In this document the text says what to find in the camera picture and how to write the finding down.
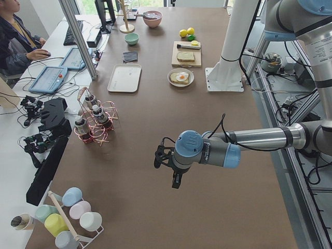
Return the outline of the wooden cutting board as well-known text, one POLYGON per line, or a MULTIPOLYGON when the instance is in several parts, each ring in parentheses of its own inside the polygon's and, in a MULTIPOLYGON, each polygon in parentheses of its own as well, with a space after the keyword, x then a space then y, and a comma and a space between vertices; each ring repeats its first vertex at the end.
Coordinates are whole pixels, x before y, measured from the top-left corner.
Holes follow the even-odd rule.
POLYGON ((193 45, 190 41, 175 41, 173 44, 173 66, 201 67, 201 44, 193 45))

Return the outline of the aluminium frame post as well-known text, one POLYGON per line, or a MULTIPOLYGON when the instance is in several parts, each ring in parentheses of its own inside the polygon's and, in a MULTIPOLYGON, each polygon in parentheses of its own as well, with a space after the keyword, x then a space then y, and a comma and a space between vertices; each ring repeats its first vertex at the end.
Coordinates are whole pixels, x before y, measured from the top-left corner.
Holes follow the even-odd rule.
POLYGON ((98 74, 97 71, 93 65, 92 59, 90 57, 90 54, 88 52, 88 48, 86 46, 86 43, 84 41, 84 38, 82 36, 82 33, 80 31, 80 28, 77 24, 76 17, 74 14, 73 7, 71 6, 70 2, 68 0, 59 0, 59 4, 62 8, 62 11, 66 17, 66 20, 68 22, 68 25, 70 29, 73 32, 74 39, 76 40, 76 44, 78 46, 78 49, 80 51, 80 54, 82 56, 82 59, 85 63, 85 66, 90 74, 90 77, 92 80, 97 79, 98 74))

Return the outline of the black keyboard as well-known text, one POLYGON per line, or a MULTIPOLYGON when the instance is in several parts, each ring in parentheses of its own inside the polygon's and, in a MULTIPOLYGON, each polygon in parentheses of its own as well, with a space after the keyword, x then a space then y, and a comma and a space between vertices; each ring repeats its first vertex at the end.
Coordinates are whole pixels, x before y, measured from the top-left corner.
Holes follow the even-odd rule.
MULTIPOLYGON (((79 26, 80 31, 82 32, 83 21, 77 20, 76 22, 79 26)), ((76 41, 75 41, 74 34, 73 34, 72 30, 70 29, 70 27, 68 27, 63 45, 64 46, 72 46, 72 45, 75 45, 75 44, 76 44, 76 41)))

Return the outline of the bottle in rack middle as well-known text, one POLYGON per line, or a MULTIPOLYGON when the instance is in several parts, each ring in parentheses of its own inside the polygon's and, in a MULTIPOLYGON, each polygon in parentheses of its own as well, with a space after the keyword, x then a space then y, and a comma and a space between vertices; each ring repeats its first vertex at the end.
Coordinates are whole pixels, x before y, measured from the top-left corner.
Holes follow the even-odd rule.
POLYGON ((93 115, 98 123, 104 124, 107 122, 107 115, 103 111, 102 107, 100 107, 98 105, 94 105, 93 106, 93 115))

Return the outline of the yellow lemon right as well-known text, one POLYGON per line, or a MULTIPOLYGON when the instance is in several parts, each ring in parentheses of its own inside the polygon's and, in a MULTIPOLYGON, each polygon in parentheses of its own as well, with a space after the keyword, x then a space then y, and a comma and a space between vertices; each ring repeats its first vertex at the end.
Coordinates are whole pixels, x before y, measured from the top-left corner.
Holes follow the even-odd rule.
POLYGON ((189 28, 187 29, 187 35, 193 35, 194 33, 195 33, 195 29, 194 29, 194 28, 189 27, 189 28))

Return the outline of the pink cup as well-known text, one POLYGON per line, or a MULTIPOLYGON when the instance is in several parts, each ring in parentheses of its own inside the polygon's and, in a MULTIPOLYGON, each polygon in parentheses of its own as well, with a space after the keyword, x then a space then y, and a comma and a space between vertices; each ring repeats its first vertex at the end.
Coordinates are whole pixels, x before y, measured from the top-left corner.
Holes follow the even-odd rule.
POLYGON ((91 211, 91 205, 88 201, 82 200, 74 204, 69 211, 69 215, 72 219, 80 219, 81 216, 91 211))

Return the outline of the pink bowl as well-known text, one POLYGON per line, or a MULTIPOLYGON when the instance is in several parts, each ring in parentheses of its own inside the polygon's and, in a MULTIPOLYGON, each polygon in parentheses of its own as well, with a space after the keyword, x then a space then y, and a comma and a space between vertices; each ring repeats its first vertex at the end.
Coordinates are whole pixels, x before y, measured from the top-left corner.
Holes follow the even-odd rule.
POLYGON ((150 28, 155 28, 157 27, 162 20, 162 13, 156 10, 150 10, 150 11, 145 11, 144 14, 148 14, 149 16, 152 16, 153 19, 151 19, 150 17, 143 17, 143 21, 145 22, 145 24, 150 27, 150 28))

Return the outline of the green bowl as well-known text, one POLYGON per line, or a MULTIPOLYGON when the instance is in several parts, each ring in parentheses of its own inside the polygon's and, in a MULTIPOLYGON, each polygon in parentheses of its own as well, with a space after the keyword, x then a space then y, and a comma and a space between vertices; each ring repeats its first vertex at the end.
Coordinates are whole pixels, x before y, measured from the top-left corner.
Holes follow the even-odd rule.
POLYGON ((129 33, 124 36, 124 40, 128 45, 136 45, 139 40, 139 35, 136 33, 129 33))

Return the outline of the blue teach pendant far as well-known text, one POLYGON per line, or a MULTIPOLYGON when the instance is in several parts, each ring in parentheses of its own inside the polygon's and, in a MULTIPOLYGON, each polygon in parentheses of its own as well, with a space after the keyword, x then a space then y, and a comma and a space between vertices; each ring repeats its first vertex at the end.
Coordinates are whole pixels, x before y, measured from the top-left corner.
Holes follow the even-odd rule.
POLYGON ((60 63, 60 66, 68 70, 79 71, 85 67, 84 60, 78 48, 71 48, 60 63))

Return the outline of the yellow lemon half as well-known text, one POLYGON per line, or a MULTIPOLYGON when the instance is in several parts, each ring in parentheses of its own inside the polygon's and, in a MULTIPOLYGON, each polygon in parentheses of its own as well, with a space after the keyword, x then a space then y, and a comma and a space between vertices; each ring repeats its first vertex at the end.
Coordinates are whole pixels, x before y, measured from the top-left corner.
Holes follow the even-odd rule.
POLYGON ((195 47, 198 47, 199 46, 199 42, 196 41, 196 40, 193 40, 193 41, 191 41, 191 45, 195 46, 195 47))

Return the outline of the grey cup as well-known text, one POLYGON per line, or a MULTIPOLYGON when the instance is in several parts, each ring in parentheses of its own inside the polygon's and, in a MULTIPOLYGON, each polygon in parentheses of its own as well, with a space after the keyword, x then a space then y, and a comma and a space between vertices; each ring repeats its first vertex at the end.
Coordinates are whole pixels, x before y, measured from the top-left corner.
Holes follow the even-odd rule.
POLYGON ((74 239, 69 231, 62 231, 57 235, 55 245, 59 249, 77 249, 79 242, 74 239))

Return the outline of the yellow cup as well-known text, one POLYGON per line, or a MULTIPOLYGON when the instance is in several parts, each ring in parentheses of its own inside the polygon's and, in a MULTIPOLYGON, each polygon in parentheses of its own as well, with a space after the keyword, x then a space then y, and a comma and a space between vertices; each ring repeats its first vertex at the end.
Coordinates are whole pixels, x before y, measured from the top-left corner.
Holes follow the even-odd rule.
POLYGON ((62 231, 69 230, 63 217, 57 213, 50 214, 46 218, 44 226, 54 237, 57 237, 58 234, 62 231))

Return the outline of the bottle in rack front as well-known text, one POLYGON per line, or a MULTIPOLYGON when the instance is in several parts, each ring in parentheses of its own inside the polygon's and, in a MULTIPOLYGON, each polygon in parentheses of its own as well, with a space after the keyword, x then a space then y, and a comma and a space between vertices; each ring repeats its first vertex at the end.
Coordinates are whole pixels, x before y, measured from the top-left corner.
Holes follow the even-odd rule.
POLYGON ((87 134, 86 121, 81 116, 75 117, 75 127, 80 135, 87 134))

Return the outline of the black metal tongs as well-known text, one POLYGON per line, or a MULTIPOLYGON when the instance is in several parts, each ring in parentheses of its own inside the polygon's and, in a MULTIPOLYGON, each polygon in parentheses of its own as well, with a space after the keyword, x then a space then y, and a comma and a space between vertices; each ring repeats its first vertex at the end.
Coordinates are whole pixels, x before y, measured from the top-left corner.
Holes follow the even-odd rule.
POLYGON ((191 49, 191 50, 200 50, 201 47, 198 46, 187 46, 187 45, 182 45, 182 44, 177 44, 176 45, 177 49, 191 49))

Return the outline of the blue teach pendant near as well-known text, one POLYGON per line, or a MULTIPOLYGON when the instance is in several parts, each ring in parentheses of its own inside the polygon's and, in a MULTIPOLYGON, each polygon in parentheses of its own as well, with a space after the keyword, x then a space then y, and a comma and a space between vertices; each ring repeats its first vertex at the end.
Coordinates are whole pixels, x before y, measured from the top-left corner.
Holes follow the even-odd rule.
POLYGON ((62 66, 46 66, 29 87, 32 93, 54 93, 59 89, 67 76, 68 68, 62 66))

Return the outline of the green pot on shelf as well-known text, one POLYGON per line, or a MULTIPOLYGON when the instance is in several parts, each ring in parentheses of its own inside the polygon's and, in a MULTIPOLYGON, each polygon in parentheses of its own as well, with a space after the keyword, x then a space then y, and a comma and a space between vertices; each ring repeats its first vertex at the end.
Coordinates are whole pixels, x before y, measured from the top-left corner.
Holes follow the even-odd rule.
POLYGON ((261 60, 261 68, 268 73, 276 73, 282 65, 282 58, 277 53, 266 53, 261 60))

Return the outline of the bottle in rack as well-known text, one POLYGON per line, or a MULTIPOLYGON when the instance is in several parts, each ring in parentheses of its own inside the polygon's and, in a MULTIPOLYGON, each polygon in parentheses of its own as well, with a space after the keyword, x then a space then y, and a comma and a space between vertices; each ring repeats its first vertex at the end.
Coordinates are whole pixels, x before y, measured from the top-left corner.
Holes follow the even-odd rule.
POLYGON ((94 105, 93 106, 93 115, 98 123, 104 124, 107 122, 107 115, 103 111, 102 107, 100 107, 98 105, 94 105))
POLYGON ((80 135, 87 134, 86 121, 81 116, 75 117, 75 127, 80 135))
POLYGON ((98 105, 98 101, 94 95, 86 95, 85 103, 90 110, 93 110, 94 105, 98 105))

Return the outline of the fried egg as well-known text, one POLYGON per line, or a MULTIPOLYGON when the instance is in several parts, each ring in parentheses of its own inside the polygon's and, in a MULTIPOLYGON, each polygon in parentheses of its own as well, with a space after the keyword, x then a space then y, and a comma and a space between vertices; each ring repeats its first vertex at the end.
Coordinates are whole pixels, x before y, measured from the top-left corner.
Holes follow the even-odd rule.
POLYGON ((185 73, 185 72, 179 72, 177 75, 176 75, 176 80, 177 81, 186 81, 189 77, 189 74, 188 73, 185 73))

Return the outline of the black bar device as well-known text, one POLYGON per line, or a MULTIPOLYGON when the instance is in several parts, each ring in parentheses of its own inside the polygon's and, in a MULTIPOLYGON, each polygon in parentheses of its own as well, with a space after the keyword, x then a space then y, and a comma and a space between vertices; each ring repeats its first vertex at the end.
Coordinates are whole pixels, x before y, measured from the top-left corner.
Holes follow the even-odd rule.
POLYGON ((47 187, 54 178, 67 142, 67 136, 61 136, 56 140, 49 155, 41 164, 41 167, 37 170, 35 178, 26 193, 27 203, 35 206, 39 205, 47 190, 47 187))

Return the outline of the yellow lemon left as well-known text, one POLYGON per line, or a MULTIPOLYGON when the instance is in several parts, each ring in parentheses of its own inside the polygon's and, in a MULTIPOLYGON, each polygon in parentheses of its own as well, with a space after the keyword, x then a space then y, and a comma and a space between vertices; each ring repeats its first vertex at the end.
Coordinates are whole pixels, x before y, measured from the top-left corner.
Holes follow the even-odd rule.
POLYGON ((180 31, 179 31, 179 36, 180 36, 181 38, 186 37, 186 36, 187 36, 187 30, 185 30, 185 29, 180 30, 180 31))

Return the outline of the grey folded cloth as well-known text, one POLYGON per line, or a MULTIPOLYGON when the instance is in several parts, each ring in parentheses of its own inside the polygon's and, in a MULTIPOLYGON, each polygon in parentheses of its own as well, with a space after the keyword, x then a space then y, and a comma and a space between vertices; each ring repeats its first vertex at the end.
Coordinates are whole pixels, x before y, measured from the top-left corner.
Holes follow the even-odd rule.
POLYGON ((123 61, 128 63, 128 62, 134 62, 138 60, 138 53, 137 51, 128 51, 124 52, 123 54, 123 61))

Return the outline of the beige serving tray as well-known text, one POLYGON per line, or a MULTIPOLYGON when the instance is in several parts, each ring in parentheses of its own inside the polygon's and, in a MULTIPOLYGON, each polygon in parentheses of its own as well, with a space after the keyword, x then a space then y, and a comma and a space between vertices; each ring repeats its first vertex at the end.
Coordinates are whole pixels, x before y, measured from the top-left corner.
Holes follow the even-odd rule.
POLYGON ((138 89, 142 67, 139 64, 114 66, 107 90, 109 92, 134 93, 138 89))

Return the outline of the white cup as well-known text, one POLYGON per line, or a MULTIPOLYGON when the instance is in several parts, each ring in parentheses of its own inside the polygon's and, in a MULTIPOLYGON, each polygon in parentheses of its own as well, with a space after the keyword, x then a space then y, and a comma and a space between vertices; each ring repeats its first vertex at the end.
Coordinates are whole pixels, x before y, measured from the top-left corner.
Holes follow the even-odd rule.
POLYGON ((79 223, 87 231, 96 231, 102 224, 102 216, 98 212, 85 212, 80 217, 79 223))

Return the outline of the green lime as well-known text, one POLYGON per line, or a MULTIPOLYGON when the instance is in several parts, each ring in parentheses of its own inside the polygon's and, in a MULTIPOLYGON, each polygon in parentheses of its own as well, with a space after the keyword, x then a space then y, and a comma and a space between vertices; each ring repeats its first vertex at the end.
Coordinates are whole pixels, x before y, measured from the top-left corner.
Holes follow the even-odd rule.
POLYGON ((195 40, 195 39, 196 39, 196 36, 194 34, 190 34, 190 35, 187 36, 187 40, 190 41, 190 42, 195 40))

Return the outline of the bread slice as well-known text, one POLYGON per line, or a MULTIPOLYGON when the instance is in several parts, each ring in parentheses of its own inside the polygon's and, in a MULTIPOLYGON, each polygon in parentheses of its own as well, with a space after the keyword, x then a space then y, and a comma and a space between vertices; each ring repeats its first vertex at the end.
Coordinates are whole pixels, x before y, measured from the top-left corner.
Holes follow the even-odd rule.
POLYGON ((180 62, 194 62, 195 56, 193 52, 178 52, 176 56, 180 62))
POLYGON ((170 80, 175 84, 187 85, 189 83, 189 74, 186 72, 173 72, 170 75, 170 80))

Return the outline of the green cup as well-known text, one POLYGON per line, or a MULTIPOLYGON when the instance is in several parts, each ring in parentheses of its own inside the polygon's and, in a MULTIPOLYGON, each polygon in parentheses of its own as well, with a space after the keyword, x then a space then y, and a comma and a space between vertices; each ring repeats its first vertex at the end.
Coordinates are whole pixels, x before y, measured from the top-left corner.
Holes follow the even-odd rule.
POLYGON ((55 206, 43 204, 37 208, 35 212, 35 218, 41 223, 44 223, 48 216, 58 213, 58 209, 55 206))

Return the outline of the blue cup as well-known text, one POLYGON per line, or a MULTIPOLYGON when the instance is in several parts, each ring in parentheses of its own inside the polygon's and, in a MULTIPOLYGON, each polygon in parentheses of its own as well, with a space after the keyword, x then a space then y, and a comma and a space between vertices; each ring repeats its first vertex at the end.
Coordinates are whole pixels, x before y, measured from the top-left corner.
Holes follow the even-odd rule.
POLYGON ((82 191, 78 187, 69 188, 62 197, 64 206, 70 207, 82 200, 82 191))

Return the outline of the wooden mug tree stand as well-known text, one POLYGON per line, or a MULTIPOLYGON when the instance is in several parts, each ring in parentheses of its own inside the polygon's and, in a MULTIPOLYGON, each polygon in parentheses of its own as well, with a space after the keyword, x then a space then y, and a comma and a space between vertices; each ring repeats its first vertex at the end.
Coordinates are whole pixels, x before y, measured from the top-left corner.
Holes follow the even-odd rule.
POLYGON ((124 33, 124 34, 129 34, 129 33, 134 32, 134 30, 135 30, 134 25, 128 23, 127 10, 126 10, 126 7, 125 7, 124 0, 117 0, 117 2, 119 3, 119 5, 121 7, 122 16, 124 18, 124 24, 121 25, 120 28, 119 28, 120 32, 124 33))

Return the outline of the blue teach pendant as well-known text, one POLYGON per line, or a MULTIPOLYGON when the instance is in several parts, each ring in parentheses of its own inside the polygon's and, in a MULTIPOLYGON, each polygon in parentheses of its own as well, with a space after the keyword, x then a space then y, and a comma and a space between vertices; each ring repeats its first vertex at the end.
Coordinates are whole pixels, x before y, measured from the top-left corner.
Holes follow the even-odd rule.
POLYGON ((29 87, 32 93, 54 93, 59 89, 67 76, 68 68, 62 66, 46 66, 29 87))
POLYGON ((79 71, 85 67, 84 60, 78 48, 71 48, 60 63, 60 66, 68 70, 79 71))

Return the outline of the paper cup with metal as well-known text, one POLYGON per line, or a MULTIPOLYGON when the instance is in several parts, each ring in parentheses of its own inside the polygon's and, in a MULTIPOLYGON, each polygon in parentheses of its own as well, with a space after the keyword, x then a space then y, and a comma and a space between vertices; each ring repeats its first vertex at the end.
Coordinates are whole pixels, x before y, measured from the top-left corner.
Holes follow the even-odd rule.
POLYGON ((35 226, 35 219, 30 214, 23 213, 14 217, 11 220, 10 225, 15 230, 33 230, 35 226))

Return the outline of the black monitor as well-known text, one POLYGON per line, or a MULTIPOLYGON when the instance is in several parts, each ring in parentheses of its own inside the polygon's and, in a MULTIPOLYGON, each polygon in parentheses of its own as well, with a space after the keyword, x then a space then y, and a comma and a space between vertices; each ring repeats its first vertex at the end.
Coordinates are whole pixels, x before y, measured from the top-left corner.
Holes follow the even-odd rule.
POLYGON ((114 7, 111 0, 95 0, 95 7, 101 21, 101 33, 110 34, 116 22, 114 7))

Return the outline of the bottle in rack back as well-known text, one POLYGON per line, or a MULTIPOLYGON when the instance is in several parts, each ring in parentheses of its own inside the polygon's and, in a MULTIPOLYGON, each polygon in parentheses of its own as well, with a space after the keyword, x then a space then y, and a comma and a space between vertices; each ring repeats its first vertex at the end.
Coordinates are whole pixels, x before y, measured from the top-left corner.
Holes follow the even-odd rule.
POLYGON ((90 110, 93 110, 94 105, 98 105, 98 101, 94 95, 86 95, 85 103, 90 110))

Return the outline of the black gripper mount stand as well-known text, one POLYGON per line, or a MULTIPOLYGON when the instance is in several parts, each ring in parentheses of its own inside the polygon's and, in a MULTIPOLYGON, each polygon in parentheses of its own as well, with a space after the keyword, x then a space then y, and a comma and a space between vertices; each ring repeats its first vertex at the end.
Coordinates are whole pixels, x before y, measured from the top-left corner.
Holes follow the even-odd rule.
POLYGON ((65 118, 64 111, 67 103, 64 98, 56 98, 44 103, 44 109, 40 111, 42 125, 38 127, 39 133, 51 132, 51 140, 61 136, 69 137, 72 128, 68 119, 65 118))

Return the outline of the white round plate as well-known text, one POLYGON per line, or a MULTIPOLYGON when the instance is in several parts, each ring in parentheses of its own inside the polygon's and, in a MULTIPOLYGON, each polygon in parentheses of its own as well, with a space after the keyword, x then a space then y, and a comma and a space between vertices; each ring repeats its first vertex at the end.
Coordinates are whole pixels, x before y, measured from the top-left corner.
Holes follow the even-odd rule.
POLYGON ((180 88, 189 86, 194 78, 193 72, 185 68, 175 68, 167 75, 169 83, 180 88))

